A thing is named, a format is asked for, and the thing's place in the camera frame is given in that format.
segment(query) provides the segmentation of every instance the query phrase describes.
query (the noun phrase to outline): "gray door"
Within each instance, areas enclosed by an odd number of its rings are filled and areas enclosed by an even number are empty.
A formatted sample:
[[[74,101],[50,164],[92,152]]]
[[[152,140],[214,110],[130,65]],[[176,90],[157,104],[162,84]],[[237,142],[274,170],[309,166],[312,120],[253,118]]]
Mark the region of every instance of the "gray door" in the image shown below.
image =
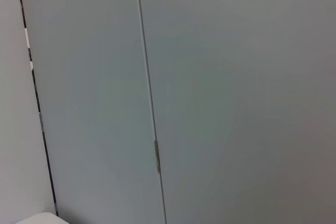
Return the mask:
[[[336,0],[141,0],[168,224],[336,222]]]
[[[60,217],[162,223],[137,0],[23,0]]]

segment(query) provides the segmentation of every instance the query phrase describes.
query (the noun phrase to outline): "door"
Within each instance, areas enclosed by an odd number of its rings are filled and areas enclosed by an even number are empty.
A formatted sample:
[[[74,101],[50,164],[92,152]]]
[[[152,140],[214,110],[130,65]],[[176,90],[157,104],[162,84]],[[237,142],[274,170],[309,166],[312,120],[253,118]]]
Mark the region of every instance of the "door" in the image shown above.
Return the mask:
[[[23,0],[59,215],[162,223],[138,0]]]
[[[141,0],[168,224],[336,221],[336,0]]]

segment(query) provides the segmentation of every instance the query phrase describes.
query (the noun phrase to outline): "white object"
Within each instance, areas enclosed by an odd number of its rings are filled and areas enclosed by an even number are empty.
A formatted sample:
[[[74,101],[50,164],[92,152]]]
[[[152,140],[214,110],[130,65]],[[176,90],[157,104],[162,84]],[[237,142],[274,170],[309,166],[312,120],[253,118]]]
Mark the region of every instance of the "white object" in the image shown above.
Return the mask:
[[[63,221],[50,212],[42,212],[19,221],[16,224],[68,224],[68,222]]]

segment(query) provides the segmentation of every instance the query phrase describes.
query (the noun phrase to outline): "gray wall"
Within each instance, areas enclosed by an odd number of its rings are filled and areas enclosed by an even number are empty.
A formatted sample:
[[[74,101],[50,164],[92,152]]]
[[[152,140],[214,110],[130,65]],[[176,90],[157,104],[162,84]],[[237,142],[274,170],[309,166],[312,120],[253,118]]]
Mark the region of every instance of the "gray wall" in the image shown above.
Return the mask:
[[[168,224],[336,222],[336,0],[142,0]]]
[[[0,223],[55,212],[19,0],[0,0]]]
[[[162,223],[137,0],[23,0],[60,217]]]

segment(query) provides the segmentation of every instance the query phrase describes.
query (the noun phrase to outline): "toilet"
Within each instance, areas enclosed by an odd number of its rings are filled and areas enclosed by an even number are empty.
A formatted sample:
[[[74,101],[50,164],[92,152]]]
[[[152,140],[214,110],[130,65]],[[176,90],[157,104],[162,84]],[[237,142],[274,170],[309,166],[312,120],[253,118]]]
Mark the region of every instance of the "toilet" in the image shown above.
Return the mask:
[[[42,212],[33,215],[27,219],[17,222],[16,224],[69,224],[64,220],[53,215],[51,212]]]

